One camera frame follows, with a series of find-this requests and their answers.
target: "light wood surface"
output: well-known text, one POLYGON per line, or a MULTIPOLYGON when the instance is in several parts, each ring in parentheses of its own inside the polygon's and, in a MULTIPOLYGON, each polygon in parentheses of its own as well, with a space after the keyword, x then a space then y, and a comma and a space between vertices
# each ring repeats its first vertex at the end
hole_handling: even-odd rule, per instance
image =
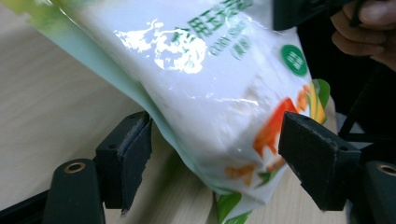
MULTIPOLYGON (((50 187, 53 171, 94 149, 142 108, 0 5, 0 210, 50 187)), ((328 108, 333 116, 333 105, 328 108)), ((329 128, 335 130, 330 119, 329 128)), ((132 209, 107 223, 215 224, 212 191, 182 163, 155 125, 153 153, 132 209)), ((288 168, 255 223, 347 223, 318 210, 288 168)))

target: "black clamp jaw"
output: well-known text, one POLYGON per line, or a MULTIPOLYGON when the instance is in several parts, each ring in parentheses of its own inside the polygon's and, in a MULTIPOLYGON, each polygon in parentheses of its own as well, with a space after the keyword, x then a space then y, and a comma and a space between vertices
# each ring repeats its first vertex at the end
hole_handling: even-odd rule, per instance
POLYGON ((126 117, 96 148, 93 160, 60 165, 49 190, 0 211, 0 223, 106 223, 104 206, 131 208, 151 155, 149 114, 126 117))
MULTIPOLYGON (((330 17, 351 0, 274 0, 274 30, 282 31, 307 21, 325 11, 330 17)), ((365 0, 358 0, 350 22, 351 27, 358 26, 359 10, 365 0)))
POLYGON ((396 150, 373 143, 356 149, 309 117, 286 112, 279 154, 322 211, 352 202, 351 224, 396 220, 396 150))

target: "finger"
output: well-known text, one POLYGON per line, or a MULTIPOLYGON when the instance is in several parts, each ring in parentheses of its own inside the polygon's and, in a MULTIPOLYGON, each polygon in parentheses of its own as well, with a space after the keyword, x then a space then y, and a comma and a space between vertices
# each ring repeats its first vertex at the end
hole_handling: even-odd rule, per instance
POLYGON ((368 1, 359 14, 361 21, 368 25, 396 27, 396 1, 368 1))
POLYGON ((332 42, 345 54, 354 56, 368 56, 379 54, 384 51, 384 48, 380 45, 354 42, 343 37, 339 32, 335 32, 332 35, 332 42))
POLYGON ((333 15, 331 20, 335 29, 351 41, 366 44, 381 44, 386 40, 386 36, 382 31, 375 31, 362 27, 350 27, 349 18, 343 10, 333 15))

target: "green logo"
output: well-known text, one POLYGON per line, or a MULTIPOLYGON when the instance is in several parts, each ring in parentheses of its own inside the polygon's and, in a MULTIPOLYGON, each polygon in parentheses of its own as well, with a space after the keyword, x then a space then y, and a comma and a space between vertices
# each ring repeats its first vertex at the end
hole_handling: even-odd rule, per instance
POLYGON ((288 68, 297 76, 303 77, 308 71, 308 66, 303 52, 294 45, 285 45, 282 50, 283 61, 288 68))

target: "human hand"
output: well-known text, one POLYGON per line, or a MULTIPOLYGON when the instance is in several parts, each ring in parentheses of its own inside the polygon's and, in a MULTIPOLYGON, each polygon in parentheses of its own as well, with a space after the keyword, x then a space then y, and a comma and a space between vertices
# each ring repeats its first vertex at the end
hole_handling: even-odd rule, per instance
POLYGON ((361 24, 350 27, 349 22, 356 7, 351 2, 334 14, 332 35, 334 45, 346 54, 370 56, 396 71, 396 0, 368 0, 359 12, 361 24))

